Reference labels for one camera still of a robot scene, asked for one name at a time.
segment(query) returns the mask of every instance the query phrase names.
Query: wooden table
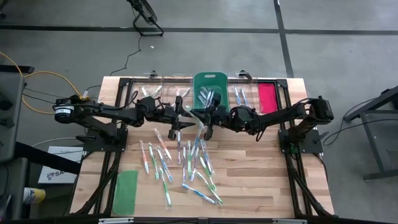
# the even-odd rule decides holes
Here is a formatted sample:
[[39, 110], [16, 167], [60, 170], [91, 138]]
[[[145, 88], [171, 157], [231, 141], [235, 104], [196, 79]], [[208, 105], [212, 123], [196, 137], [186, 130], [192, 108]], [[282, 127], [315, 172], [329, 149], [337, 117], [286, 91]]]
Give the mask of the wooden table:
[[[119, 78], [104, 77], [99, 101], [114, 105]], [[292, 104], [307, 97], [303, 79], [288, 78], [287, 82]], [[164, 100], [170, 99], [172, 102], [175, 99], [172, 91], [175, 85], [165, 83]], [[251, 103], [258, 108], [258, 93], [256, 91], [257, 88], [253, 87]], [[235, 96], [229, 94], [229, 97], [231, 106], [234, 106]], [[192, 91], [184, 98], [184, 104], [191, 103]], [[173, 157], [173, 161], [168, 163], [174, 177], [173, 183], [168, 183], [173, 204], [171, 210], [166, 210], [162, 182], [154, 179], [154, 168], [151, 166], [151, 161], [149, 160], [150, 175], [145, 173], [142, 166], [139, 140], [143, 140], [145, 143], [151, 142], [154, 146], [159, 145], [153, 131], [154, 128], [157, 128], [162, 134]], [[141, 128], [129, 127], [127, 148], [122, 153], [119, 172], [124, 170], [139, 171], [135, 217], [294, 217], [285, 158], [280, 153], [277, 140], [279, 125], [268, 127], [259, 142], [256, 142], [254, 136], [249, 136], [246, 133], [234, 133], [227, 129], [214, 128], [213, 137], [207, 142], [207, 146], [215, 170], [213, 180], [217, 185], [218, 195], [224, 201], [223, 207], [211, 205], [192, 192], [187, 192], [181, 188], [182, 168], [177, 164], [177, 143], [167, 138], [169, 129], [170, 125], [147, 121]], [[188, 139], [193, 141], [196, 132], [197, 127], [183, 129], [183, 141]], [[97, 187], [103, 157], [103, 152], [94, 152], [83, 161], [71, 212], [81, 208]], [[325, 209], [333, 213], [326, 175], [321, 162], [312, 154], [303, 154], [302, 157], [308, 187]], [[188, 184], [207, 195], [211, 195], [204, 183], [197, 178], [194, 182], [188, 182]], [[102, 210], [106, 205], [107, 196], [108, 188], [104, 191]], [[304, 211], [301, 190], [298, 190], [298, 197], [300, 208]]]

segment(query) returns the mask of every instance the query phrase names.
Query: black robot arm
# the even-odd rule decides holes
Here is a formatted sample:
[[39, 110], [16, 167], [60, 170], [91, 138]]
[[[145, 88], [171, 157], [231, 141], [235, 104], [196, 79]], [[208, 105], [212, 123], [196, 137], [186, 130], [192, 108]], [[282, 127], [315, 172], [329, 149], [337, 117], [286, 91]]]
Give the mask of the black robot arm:
[[295, 141], [301, 141], [305, 134], [318, 124], [327, 124], [333, 119], [333, 113], [329, 101], [319, 98], [307, 98], [273, 113], [258, 115], [254, 108], [237, 106], [227, 112], [225, 106], [220, 105], [221, 96], [215, 94], [211, 105], [203, 109], [194, 109], [191, 112], [208, 126], [205, 140], [209, 140], [213, 134], [213, 126], [228, 128], [235, 132], [247, 132], [250, 135], [257, 134], [259, 141], [268, 126], [284, 123], [293, 119], [303, 119], [298, 126], [289, 129]]
[[103, 123], [93, 116], [120, 120], [122, 123], [133, 127], [141, 127], [145, 119], [151, 122], [171, 124], [171, 133], [174, 133], [175, 130], [195, 125], [195, 123], [180, 122], [178, 120], [179, 115], [186, 116], [186, 112], [182, 109], [181, 96], [177, 97], [175, 108], [168, 103], [161, 103], [159, 98], [155, 99], [151, 96], [134, 102], [136, 96], [137, 92], [134, 92], [132, 96], [132, 103], [135, 104], [134, 108], [127, 108], [128, 105], [117, 108], [97, 103], [90, 99], [81, 99], [76, 95], [57, 99], [53, 107], [55, 120], [63, 124], [76, 123], [90, 128], [108, 141], [118, 140], [117, 125], [114, 123]]

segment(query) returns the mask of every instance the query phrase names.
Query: gray floor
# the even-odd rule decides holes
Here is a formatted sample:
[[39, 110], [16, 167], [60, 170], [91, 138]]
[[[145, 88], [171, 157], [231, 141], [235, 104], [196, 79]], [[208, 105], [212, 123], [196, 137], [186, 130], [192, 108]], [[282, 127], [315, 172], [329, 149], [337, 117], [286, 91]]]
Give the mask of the gray floor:
[[[272, 0], [149, 2], [164, 27], [277, 28]], [[288, 29], [398, 29], [395, 0], [281, 0], [280, 5]], [[8, 14], [4, 22], [18, 24], [131, 26], [132, 21], [125, 0], [13, 0], [4, 12]], [[134, 32], [0, 30], [0, 49], [18, 64], [66, 75], [83, 91], [123, 67], [126, 55], [137, 50], [138, 38]], [[288, 35], [287, 43], [295, 77], [305, 79], [309, 96], [323, 95], [332, 105], [336, 119], [320, 126], [321, 131], [336, 131], [346, 110], [398, 84], [398, 36]], [[245, 69], [259, 77], [286, 77], [278, 34], [166, 33], [163, 38], [142, 39], [141, 49], [130, 59], [128, 69], [118, 75]], [[27, 82], [35, 90], [73, 94], [55, 77], [42, 75]], [[45, 103], [30, 102], [51, 110]], [[51, 116], [22, 109], [18, 140], [26, 144], [82, 133], [77, 125], [58, 124]], [[324, 150], [337, 215], [397, 222], [398, 178], [362, 181], [363, 175], [377, 171], [363, 128], [345, 131]], [[54, 204], [60, 204], [56, 206], [60, 212], [65, 209], [62, 203]]]

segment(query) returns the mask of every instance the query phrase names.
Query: yellow cable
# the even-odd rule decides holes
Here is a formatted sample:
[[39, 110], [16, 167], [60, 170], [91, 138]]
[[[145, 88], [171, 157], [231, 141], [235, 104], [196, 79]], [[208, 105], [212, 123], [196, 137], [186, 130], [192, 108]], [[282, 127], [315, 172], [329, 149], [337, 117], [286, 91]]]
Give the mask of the yellow cable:
[[[24, 77], [23, 74], [22, 74], [22, 72], [21, 72], [21, 70], [20, 70], [20, 68], [18, 67], [17, 63], [15, 63], [15, 61], [13, 61], [13, 59], [11, 59], [10, 57], [8, 57], [6, 54], [4, 54], [4, 53], [2, 53], [2, 52], [0, 52], [0, 54], [3, 55], [3, 56], [5, 56], [8, 60], [10, 60], [10, 62], [12, 62], [12, 63], [15, 65], [15, 67], [18, 69], [19, 74], [20, 74], [22, 77]], [[47, 71], [43, 71], [43, 72], [34, 72], [34, 73], [29, 74], [29, 75], [26, 75], [24, 78], [29, 78], [29, 77], [31, 77], [32, 75], [36, 75], [36, 74], [39, 74], [39, 73], [51, 74], [51, 75], [55, 75], [55, 76], [58, 76], [58, 77], [64, 79], [64, 80], [67, 81], [67, 82], [69, 83], [69, 85], [74, 89], [74, 91], [77, 93], [77, 95], [81, 96], [81, 94], [80, 94], [79, 91], [76, 89], [76, 87], [75, 87], [67, 78], [65, 78], [63, 75], [57, 74], [57, 73], [55, 73], [55, 72], [47, 72]], [[46, 111], [41, 111], [41, 110], [37, 110], [37, 109], [33, 108], [31, 105], [29, 105], [28, 103], [26, 103], [26, 101], [25, 101], [25, 99], [24, 99], [24, 95], [22, 96], [22, 102], [24, 102], [24, 104], [25, 104], [29, 109], [31, 109], [32, 111], [35, 111], [35, 112], [38, 112], [38, 113], [42, 113], [42, 114], [55, 114], [54, 112], [46, 112]]]

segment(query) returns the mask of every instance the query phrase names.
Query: clear plastic container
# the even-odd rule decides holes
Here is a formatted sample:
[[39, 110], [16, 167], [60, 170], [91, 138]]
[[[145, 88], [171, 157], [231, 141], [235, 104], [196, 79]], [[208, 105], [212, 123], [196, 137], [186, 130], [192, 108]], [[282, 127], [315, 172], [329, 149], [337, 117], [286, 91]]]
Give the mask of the clear plastic container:
[[175, 97], [182, 96], [182, 106], [193, 105], [192, 75], [174, 74], [164, 79], [164, 103], [175, 104]]
[[234, 72], [228, 74], [228, 96], [231, 108], [243, 105], [255, 108], [258, 112], [260, 109], [258, 96], [258, 86], [256, 79], [245, 71]]
[[133, 91], [138, 91], [137, 99], [147, 96], [153, 98], [163, 98], [164, 95], [164, 78], [161, 74], [152, 71], [143, 73], [142, 76], [133, 77]]

